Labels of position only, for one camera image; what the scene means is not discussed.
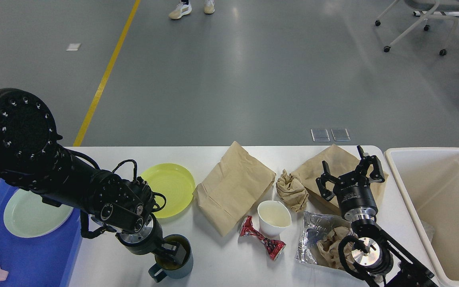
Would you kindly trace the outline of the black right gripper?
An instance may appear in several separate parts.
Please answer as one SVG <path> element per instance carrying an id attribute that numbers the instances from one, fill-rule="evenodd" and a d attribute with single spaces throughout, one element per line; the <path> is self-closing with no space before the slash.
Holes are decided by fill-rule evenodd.
<path id="1" fill-rule="evenodd" d="M 359 214 L 367 219 L 376 216 L 378 208 L 370 183 L 385 182 L 379 158 L 365 153 L 360 145 L 357 150 L 361 159 L 353 171 L 354 175 L 341 175 L 337 178 L 330 174 L 328 163 L 322 161 L 324 172 L 316 179 L 322 198 L 331 201 L 336 196 L 342 217 L 350 222 L 357 220 Z M 326 187 L 327 182 L 335 184 L 333 191 Z"/>

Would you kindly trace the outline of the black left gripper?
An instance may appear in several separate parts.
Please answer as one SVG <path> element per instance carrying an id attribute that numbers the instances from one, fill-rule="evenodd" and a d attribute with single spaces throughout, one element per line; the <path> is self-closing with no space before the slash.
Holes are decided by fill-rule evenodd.
<path id="1" fill-rule="evenodd" d="M 180 242 L 164 242 L 162 227 L 154 215 L 148 216 L 147 225 L 139 232 L 116 233 L 116 238 L 133 254 L 155 254 L 155 262 L 161 265 L 182 265 L 187 254 Z"/>

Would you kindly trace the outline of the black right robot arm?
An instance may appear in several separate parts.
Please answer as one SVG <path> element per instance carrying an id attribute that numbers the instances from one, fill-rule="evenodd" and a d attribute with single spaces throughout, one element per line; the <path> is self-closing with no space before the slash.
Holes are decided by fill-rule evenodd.
<path id="1" fill-rule="evenodd" d="M 337 198 L 342 217 L 351 223 L 353 235 L 345 236 L 337 247 L 339 261 L 351 276 L 376 287 L 377 277 L 385 278 L 396 257 L 399 272 L 385 287 L 434 287 L 434 273 L 394 240 L 376 222 L 377 204 L 371 191 L 373 182 L 385 182 L 381 162 L 357 146 L 360 161 L 353 171 L 338 177 L 322 162 L 324 172 L 316 180 L 321 196 Z"/>

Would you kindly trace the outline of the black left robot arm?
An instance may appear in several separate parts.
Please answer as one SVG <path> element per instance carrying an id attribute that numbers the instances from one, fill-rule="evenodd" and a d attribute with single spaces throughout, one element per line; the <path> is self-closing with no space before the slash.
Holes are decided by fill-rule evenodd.
<path id="1" fill-rule="evenodd" d="M 180 240 L 163 238 L 154 213 L 159 195 L 133 171 L 126 180 L 101 169 L 89 156 L 62 147 L 55 120 L 37 96 L 16 88 L 0 89 L 0 179 L 31 191 L 51 206 L 81 212 L 81 234 L 95 238 L 105 231 L 130 252 L 153 253 L 182 265 L 189 251 Z"/>

